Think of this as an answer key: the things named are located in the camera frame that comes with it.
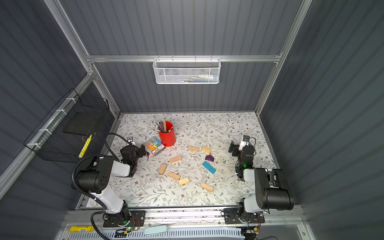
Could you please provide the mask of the numbered wood block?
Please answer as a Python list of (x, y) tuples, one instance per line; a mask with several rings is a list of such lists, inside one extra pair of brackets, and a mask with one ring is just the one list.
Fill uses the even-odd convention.
[(213, 192), (214, 191), (214, 187), (206, 184), (206, 183), (201, 183), (201, 187), (204, 189), (204, 190), (207, 190), (207, 191), (210, 191), (210, 192)]

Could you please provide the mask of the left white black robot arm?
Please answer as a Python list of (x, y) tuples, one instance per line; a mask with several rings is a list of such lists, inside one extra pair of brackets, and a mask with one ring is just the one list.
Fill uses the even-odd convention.
[(75, 165), (71, 174), (72, 187), (102, 206), (106, 227), (125, 227), (133, 221), (127, 203), (109, 186), (110, 176), (132, 178), (139, 158), (146, 155), (144, 145), (127, 145), (121, 149), (121, 161), (114, 156), (96, 155), (90, 157), (91, 166), (85, 170), (77, 168), (88, 158), (82, 158)]

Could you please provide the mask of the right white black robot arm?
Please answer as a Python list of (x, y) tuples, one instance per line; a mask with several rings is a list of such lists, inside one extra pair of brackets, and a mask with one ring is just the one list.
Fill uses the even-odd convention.
[(242, 198), (235, 209), (224, 210), (227, 224), (261, 224), (265, 222), (264, 211), (289, 211), (294, 208), (294, 197), (283, 170), (253, 167), (256, 150), (246, 141), (239, 145), (231, 142), (229, 153), (238, 158), (235, 164), (238, 179), (253, 183), (254, 190), (250, 196)]

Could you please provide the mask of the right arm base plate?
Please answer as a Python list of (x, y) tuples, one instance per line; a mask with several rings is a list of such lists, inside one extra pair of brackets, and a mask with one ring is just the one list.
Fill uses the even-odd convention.
[(225, 208), (221, 211), (222, 217), (227, 225), (234, 224), (263, 224), (265, 223), (264, 214), (241, 212), (238, 208)]

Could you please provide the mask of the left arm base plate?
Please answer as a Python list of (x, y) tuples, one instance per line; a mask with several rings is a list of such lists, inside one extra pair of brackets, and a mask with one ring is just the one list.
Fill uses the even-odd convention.
[(103, 215), (104, 228), (139, 228), (144, 225), (146, 211), (125, 211)]

